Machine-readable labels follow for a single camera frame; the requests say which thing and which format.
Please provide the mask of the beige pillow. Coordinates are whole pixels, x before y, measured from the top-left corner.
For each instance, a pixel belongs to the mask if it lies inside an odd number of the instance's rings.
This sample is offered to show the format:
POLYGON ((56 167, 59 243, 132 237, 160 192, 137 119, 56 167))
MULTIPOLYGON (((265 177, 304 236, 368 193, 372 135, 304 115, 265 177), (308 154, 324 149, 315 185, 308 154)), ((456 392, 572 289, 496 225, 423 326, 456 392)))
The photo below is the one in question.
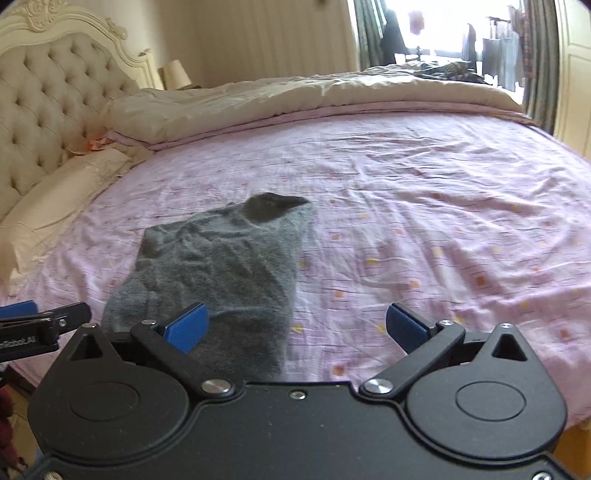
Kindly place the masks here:
POLYGON ((134 160, 116 149, 74 157, 37 184, 1 223, 1 291, 13 296, 61 235, 134 160))

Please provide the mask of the dark patterned clothes pile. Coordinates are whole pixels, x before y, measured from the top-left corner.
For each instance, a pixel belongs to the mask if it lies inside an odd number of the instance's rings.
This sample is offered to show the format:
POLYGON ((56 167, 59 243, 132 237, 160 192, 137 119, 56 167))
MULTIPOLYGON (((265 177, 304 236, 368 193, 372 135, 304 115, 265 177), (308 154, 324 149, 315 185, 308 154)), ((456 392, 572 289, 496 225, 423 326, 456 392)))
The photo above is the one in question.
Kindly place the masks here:
POLYGON ((486 80, 472 68, 471 64, 464 61, 437 66, 423 64, 413 74, 430 80, 486 84, 486 80))

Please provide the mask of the grey argyle knit sweater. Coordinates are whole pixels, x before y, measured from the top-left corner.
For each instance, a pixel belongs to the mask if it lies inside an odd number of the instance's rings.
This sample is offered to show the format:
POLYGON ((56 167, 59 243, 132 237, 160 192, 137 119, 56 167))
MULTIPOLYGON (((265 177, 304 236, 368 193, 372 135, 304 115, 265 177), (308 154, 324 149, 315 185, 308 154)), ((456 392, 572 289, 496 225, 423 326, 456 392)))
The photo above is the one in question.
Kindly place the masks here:
POLYGON ((198 372, 280 379, 313 214, 307 199, 264 193, 146 229, 134 270, 107 301, 103 328, 127 332, 201 302, 208 328, 189 352, 198 372))

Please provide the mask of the pink patterned bed sheet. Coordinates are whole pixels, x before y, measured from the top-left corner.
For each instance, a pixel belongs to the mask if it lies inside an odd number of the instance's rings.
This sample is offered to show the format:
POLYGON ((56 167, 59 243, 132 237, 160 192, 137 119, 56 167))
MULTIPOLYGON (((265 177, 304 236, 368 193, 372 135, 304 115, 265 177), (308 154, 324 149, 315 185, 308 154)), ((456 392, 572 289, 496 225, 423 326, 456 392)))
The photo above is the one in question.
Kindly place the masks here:
POLYGON ((161 151, 101 194, 19 300, 100 319, 146 228, 273 192, 314 204, 286 372, 360 381, 398 360, 400 303, 472 330, 519 327, 569 420, 590 415, 590 165, 536 128, 481 115, 292 114, 161 151))

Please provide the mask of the cream bedside lamp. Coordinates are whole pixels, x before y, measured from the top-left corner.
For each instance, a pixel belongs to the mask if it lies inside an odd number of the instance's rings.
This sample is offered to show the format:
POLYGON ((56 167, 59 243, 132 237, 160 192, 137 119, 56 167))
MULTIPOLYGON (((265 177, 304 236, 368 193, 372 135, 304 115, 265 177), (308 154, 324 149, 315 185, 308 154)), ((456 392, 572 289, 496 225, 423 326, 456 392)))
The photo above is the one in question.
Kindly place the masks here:
POLYGON ((166 90, 182 90, 192 85, 191 79, 178 59, 166 63, 161 68, 166 90))

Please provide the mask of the cream wardrobe door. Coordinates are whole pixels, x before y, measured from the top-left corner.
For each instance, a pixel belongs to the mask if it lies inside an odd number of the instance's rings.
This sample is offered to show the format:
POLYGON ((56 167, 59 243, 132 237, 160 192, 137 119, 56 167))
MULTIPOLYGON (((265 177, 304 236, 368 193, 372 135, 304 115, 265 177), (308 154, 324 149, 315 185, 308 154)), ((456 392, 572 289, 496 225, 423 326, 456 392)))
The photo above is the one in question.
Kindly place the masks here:
POLYGON ((583 1, 555 2, 559 91, 554 135, 590 159, 590 9, 583 1))

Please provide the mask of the hanging clothes rack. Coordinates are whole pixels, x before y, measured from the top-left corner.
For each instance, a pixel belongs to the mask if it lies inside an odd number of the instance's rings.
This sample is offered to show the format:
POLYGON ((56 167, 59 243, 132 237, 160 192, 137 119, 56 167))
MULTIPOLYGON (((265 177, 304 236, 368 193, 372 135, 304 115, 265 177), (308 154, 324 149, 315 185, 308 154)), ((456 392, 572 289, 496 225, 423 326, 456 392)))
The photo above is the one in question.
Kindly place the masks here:
POLYGON ((462 60, 469 69, 509 92, 524 87, 524 1, 470 1, 462 60))

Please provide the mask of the tufted beige headboard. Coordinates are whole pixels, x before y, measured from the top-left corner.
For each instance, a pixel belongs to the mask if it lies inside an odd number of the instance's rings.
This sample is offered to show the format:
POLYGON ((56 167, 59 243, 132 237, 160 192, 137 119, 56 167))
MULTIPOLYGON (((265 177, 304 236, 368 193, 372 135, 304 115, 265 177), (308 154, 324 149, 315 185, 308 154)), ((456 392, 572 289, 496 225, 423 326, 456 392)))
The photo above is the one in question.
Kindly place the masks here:
POLYGON ((104 131, 105 105, 163 86, 151 50, 66 1, 16 1, 1 16, 1 213, 104 131))

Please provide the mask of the orange small item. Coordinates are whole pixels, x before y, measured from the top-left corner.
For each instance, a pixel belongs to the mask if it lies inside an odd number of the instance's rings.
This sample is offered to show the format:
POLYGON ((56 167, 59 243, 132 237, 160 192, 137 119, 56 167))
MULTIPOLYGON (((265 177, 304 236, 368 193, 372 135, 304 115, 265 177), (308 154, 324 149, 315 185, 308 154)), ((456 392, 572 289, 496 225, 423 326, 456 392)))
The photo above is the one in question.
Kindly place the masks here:
POLYGON ((87 142, 87 150, 89 152, 100 151, 106 148, 109 144, 109 140, 105 137, 89 140, 87 142))

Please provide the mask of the green curtain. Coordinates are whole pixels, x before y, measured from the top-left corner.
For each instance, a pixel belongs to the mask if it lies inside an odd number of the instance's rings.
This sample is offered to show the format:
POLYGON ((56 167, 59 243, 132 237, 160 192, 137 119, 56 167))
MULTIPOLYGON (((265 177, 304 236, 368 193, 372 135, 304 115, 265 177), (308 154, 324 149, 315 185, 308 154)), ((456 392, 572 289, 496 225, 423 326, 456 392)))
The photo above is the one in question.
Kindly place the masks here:
POLYGON ((359 60, 362 70, 382 63, 386 2, 382 0, 355 0, 356 32, 358 33, 359 60))

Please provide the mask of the beige duvet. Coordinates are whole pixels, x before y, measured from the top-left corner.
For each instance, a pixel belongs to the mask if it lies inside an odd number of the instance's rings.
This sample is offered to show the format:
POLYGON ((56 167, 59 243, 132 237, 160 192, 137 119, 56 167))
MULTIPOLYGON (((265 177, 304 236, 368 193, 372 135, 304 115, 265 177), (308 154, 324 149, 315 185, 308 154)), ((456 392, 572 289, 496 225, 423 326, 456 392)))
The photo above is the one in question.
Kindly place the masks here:
POLYGON ((308 77, 263 78, 209 89, 143 89, 111 100, 101 119, 108 132, 156 145, 228 127, 332 107, 355 105, 467 107, 520 115, 522 107, 486 84, 421 78, 389 66, 308 77))

